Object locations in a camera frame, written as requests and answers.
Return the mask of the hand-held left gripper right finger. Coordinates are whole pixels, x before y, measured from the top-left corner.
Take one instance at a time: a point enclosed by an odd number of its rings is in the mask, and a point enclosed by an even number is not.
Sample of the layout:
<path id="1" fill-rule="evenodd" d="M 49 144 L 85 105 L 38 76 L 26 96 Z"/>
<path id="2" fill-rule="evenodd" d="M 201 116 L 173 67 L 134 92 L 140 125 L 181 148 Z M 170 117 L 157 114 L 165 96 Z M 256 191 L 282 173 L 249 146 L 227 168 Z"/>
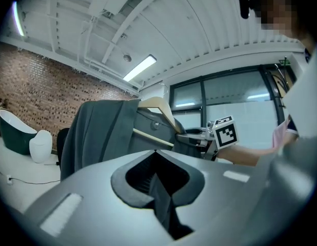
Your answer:
<path id="1" fill-rule="evenodd" d="M 178 237 L 160 246 L 263 246 L 274 238 L 269 194 L 274 156 L 255 167 L 212 162 L 170 151 L 157 151 L 189 174 L 173 194 Z"/>

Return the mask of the person's right forearm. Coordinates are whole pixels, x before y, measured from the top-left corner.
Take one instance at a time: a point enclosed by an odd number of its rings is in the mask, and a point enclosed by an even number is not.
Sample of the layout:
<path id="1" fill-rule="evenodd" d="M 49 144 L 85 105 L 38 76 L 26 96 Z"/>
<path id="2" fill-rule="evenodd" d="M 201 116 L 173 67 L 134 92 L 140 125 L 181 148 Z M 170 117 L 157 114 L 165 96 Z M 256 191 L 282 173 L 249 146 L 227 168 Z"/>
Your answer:
<path id="1" fill-rule="evenodd" d="M 239 145 L 232 145 L 218 151 L 217 157 L 228 160 L 237 165 L 256 166 L 260 157 L 272 154 L 277 148 L 250 149 Z"/>

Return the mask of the large black mesh office chair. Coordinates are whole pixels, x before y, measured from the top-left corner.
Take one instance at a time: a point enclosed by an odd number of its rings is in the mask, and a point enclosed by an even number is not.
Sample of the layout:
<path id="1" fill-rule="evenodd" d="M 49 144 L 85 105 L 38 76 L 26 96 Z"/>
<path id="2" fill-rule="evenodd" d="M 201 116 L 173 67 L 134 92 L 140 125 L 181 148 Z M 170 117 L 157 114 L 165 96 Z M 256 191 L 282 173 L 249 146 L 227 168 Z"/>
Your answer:
<path id="1" fill-rule="evenodd" d="M 63 153 L 64 144 L 65 144 L 68 132 L 69 132 L 69 128 L 63 128 L 57 134 L 57 139 L 56 139 L 57 157 L 58 157 L 57 165 L 59 167 L 61 167 L 62 153 Z"/>

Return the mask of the long ceiling light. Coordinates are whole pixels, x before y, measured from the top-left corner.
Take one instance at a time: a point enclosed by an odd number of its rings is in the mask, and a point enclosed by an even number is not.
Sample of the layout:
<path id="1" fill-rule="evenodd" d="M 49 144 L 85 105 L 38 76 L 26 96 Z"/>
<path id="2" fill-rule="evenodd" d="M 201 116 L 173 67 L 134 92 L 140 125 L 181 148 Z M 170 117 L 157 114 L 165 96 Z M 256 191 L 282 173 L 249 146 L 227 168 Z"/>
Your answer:
<path id="1" fill-rule="evenodd" d="M 21 25 L 21 21 L 19 19 L 19 15 L 18 15 L 17 1 L 12 2 L 12 12 L 13 12 L 12 14 L 13 14 L 13 18 L 14 18 L 18 33 L 20 34 L 20 36 L 24 37 L 25 34 Z"/>
<path id="2" fill-rule="evenodd" d="M 152 66 L 157 62 L 156 58 L 152 55 L 148 55 L 142 62 L 140 62 L 136 67 L 134 67 L 125 77 L 123 78 L 124 81 L 131 81 L 144 70 Z"/>

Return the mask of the grey bathrobe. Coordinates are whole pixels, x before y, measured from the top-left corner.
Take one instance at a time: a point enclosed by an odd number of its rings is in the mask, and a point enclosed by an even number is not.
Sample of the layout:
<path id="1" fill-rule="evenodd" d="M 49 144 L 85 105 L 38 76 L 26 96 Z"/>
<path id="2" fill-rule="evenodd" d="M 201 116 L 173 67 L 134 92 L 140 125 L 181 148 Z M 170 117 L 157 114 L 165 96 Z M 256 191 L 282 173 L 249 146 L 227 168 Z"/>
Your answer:
<path id="1" fill-rule="evenodd" d="M 156 218 L 172 236 L 177 222 L 171 198 L 188 182 L 189 174 L 179 164 L 157 151 L 165 145 L 133 132 L 133 128 L 174 144 L 172 150 L 199 157 L 199 151 L 176 140 L 175 129 L 162 114 L 138 108 L 139 101 L 99 100 L 83 103 L 66 137 L 61 161 L 61 179 L 90 165 L 124 155 L 150 150 L 142 161 L 114 173 L 111 184 L 117 196 L 135 208 L 153 209 Z"/>

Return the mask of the white toilet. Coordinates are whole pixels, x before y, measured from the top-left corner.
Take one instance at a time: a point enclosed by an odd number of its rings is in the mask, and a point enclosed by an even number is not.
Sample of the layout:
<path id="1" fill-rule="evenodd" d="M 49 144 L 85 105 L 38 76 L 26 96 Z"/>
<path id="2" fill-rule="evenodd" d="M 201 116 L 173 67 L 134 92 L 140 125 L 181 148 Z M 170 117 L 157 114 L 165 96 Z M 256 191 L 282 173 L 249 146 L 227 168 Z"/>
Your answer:
<path id="1" fill-rule="evenodd" d="M 49 131 L 40 130 L 36 136 L 29 141 L 29 150 L 35 163 L 43 163 L 49 159 L 52 151 L 52 136 Z"/>

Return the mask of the wooden clothes hanger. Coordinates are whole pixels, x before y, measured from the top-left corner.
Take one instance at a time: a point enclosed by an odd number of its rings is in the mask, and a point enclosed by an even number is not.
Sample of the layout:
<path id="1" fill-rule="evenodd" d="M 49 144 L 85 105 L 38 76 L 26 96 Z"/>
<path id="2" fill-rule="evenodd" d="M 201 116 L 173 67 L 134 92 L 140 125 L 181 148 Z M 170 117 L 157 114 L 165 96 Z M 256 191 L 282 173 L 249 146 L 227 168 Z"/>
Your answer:
<path id="1" fill-rule="evenodd" d="M 170 109 L 169 104 L 161 97 L 152 97 L 149 99 L 146 99 L 144 101 L 140 101 L 138 104 L 138 108 L 146 108 L 146 109 L 150 109 L 150 108 L 156 108 L 159 109 L 160 112 L 163 114 L 163 116 L 166 118 L 166 120 L 171 124 L 171 126 L 175 129 L 176 133 L 181 133 L 181 129 L 180 127 L 176 124 L 175 119 L 172 115 L 172 111 Z M 159 139 L 157 137 L 154 137 L 152 135 L 149 135 L 145 132 L 142 132 L 138 129 L 133 128 L 133 132 L 143 136 L 145 138 L 151 139 L 153 141 L 156 141 L 158 143 L 164 144 L 166 146 L 170 146 L 173 147 L 174 144 L 164 141 L 162 139 Z"/>

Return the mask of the black framed glass partition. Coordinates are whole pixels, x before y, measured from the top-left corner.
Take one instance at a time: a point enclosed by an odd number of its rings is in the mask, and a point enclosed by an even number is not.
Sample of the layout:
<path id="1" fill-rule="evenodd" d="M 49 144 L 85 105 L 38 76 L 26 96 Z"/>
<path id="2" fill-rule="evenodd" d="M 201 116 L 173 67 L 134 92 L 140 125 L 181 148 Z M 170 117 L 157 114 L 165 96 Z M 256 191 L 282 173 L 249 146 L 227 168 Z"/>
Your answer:
<path id="1" fill-rule="evenodd" d="M 231 115 L 239 145 L 268 149 L 274 130 L 288 116 L 282 99 L 295 80 L 292 69 L 281 64 L 222 71 L 172 85 L 169 104 L 184 128 Z"/>

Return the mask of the pink garment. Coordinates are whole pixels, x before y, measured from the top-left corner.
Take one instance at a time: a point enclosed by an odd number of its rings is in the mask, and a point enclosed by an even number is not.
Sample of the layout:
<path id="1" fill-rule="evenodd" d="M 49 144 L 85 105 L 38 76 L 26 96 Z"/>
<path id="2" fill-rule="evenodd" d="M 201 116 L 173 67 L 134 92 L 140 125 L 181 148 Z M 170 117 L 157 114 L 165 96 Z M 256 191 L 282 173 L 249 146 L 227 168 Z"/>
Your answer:
<path id="1" fill-rule="evenodd" d="M 283 144 L 289 121 L 290 121 L 290 119 L 289 119 L 289 117 L 287 117 L 280 125 L 278 125 L 273 130 L 272 148 L 279 148 Z"/>

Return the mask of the dark green bathtub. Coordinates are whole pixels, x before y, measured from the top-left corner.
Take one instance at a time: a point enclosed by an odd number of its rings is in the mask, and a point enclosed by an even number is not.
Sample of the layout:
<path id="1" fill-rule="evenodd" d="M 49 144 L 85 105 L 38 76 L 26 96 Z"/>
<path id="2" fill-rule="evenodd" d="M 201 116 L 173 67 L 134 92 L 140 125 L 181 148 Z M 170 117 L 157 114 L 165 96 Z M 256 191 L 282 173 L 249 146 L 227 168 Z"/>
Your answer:
<path id="1" fill-rule="evenodd" d="M 13 113 L 1 109 L 0 133 L 6 148 L 21 155 L 29 155 L 29 141 L 36 136 L 37 130 L 25 124 Z"/>

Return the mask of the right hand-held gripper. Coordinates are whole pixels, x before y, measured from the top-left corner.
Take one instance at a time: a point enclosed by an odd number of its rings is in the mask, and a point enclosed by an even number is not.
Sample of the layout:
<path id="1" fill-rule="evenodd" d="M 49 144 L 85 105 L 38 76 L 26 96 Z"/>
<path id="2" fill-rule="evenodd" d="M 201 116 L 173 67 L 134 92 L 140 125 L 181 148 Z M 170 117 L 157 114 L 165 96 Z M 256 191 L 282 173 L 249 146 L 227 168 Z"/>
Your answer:
<path id="1" fill-rule="evenodd" d="M 237 143 L 237 129 L 232 115 L 208 121 L 206 128 L 188 128 L 186 133 L 176 134 L 176 140 L 189 146 L 206 147 L 205 160 L 215 160 L 219 150 Z"/>

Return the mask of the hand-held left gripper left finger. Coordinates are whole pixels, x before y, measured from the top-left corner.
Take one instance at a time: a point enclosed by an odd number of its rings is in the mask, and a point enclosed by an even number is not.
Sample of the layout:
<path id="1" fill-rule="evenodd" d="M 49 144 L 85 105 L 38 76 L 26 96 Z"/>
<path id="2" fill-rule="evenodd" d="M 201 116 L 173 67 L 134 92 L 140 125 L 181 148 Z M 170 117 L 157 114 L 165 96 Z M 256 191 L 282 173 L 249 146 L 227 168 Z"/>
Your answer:
<path id="1" fill-rule="evenodd" d="M 167 246 L 174 239 L 154 210 L 130 207 L 111 187 L 116 169 L 150 154 L 87 166 L 40 196 L 25 216 L 60 246 Z"/>

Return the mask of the person's shirt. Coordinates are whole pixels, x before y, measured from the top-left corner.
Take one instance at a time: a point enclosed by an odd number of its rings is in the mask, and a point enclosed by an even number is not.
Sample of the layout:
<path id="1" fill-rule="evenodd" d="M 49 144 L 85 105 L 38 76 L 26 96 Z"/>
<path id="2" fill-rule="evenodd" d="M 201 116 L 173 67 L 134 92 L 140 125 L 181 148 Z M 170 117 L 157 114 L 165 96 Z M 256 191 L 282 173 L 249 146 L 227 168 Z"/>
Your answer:
<path id="1" fill-rule="evenodd" d="M 317 45 L 283 102 L 290 115 L 286 132 L 295 137 L 317 137 Z"/>

